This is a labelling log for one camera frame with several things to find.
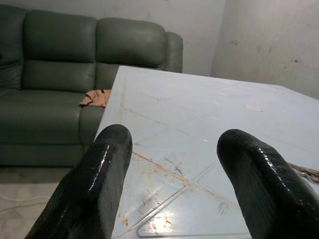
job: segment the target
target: dirty table top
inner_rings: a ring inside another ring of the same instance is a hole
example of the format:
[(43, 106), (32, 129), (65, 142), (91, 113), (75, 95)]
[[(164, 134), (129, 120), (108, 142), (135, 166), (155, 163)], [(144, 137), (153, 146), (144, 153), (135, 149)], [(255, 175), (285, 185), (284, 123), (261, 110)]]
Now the dirty table top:
[(318, 170), (318, 122), (319, 101), (284, 87), (121, 66), (98, 130), (123, 124), (134, 143), (112, 237), (251, 238), (219, 136), (244, 130)]

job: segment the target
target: concrete wall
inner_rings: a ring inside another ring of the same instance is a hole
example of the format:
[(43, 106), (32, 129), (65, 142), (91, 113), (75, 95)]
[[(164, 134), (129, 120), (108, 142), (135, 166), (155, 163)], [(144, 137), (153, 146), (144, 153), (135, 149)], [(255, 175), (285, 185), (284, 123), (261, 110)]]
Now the concrete wall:
[(225, 0), (0, 0), (63, 13), (153, 21), (184, 39), (184, 72), (208, 76)]
[(319, 0), (227, 0), (211, 76), (319, 99)]

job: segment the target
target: floor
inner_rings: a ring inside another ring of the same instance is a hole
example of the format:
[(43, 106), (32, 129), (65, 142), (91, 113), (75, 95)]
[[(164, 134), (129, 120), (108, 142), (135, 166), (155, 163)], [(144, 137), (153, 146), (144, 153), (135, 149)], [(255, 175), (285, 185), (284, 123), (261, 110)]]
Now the floor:
[(23, 239), (69, 170), (0, 167), (0, 239)]

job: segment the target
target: towel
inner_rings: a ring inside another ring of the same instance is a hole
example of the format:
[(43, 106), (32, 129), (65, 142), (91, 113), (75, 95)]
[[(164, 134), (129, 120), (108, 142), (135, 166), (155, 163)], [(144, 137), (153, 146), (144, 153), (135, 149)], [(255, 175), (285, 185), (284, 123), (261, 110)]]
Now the towel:
[(85, 98), (80, 103), (81, 106), (105, 107), (109, 99), (111, 90), (93, 90), (85, 93)]

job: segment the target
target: white cable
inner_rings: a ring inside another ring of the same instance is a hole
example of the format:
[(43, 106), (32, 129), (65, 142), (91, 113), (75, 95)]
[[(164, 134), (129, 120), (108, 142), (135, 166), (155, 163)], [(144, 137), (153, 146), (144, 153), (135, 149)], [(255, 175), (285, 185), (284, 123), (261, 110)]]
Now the white cable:
[(50, 197), (48, 196), (39, 196), (39, 197), (30, 198), (30, 199), (12, 199), (12, 198), (7, 198), (1, 195), (0, 195), (0, 198), (4, 200), (8, 200), (8, 201), (13, 201), (13, 202), (28, 202), (28, 201), (33, 201), (40, 198), (50, 199)]

